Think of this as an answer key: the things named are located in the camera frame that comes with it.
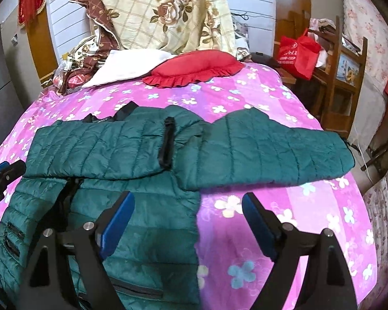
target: metal screw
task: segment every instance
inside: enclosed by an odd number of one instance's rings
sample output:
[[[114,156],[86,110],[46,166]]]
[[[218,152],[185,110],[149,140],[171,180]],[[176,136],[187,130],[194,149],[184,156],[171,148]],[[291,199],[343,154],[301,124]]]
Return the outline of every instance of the metal screw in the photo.
[[[324,234],[326,236],[333,236],[333,231],[331,229],[324,229]]]
[[[52,229],[46,229],[44,230],[43,235],[47,238],[48,236],[51,236],[52,233],[53,233]]]
[[[282,224],[282,228],[283,228],[285,231],[293,231],[294,226],[293,226],[291,223],[283,223],[283,224]]]
[[[88,222],[84,223],[84,229],[87,231],[90,231],[94,227],[95,227],[95,224],[92,221],[88,221]]]

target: red pillow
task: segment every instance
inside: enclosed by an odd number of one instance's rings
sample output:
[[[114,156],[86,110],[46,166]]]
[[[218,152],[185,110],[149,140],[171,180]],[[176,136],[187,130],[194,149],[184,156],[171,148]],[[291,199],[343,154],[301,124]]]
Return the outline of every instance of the red pillow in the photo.
[[[220,50],[191,51],[157,66],[142,81],[159,88],[185,86],[197,80],[234,75],[243,67],[234,56]]]

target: jacket sleeve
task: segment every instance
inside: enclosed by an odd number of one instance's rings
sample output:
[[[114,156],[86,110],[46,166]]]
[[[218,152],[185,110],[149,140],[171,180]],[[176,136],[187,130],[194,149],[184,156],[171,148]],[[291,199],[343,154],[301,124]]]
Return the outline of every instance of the jacket sleeve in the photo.
[[[234,184],[301,185],[346,174],[351,151],[334,132],[288,128],[259,110],[232,112],[179,149],[173,171],[184,190]]]

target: beige quilt with roses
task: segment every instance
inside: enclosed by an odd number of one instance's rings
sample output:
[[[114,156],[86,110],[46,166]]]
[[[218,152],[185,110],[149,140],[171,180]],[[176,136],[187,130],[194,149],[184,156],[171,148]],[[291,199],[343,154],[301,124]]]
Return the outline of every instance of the beige quilt with roses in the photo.
[[[236,56],[227,0],[102,0],[126,49],[219,49]]]

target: white cable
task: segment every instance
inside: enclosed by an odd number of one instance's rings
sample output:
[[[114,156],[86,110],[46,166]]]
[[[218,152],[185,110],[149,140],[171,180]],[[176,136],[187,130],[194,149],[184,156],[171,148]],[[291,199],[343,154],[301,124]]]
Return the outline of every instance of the white cable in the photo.
[[[367,177],[368,177],[369,181],[372,183],[372,185],[374,185],[373,181],[371,180],[371,177],[369,176],[369,171],[368,171],[367,163],[365,161],[364,155],[362,154],[361,147],[359,146],[359,135],[358,135],[358,131],[356,130],[355,124],[353,125],[353,127],[355,128],[355,133],[356,133],[356,144],[358,145],[359,152],[361,153],[362,160],[364,161],[365,168],[366,168],[365,171],[367,173]]]

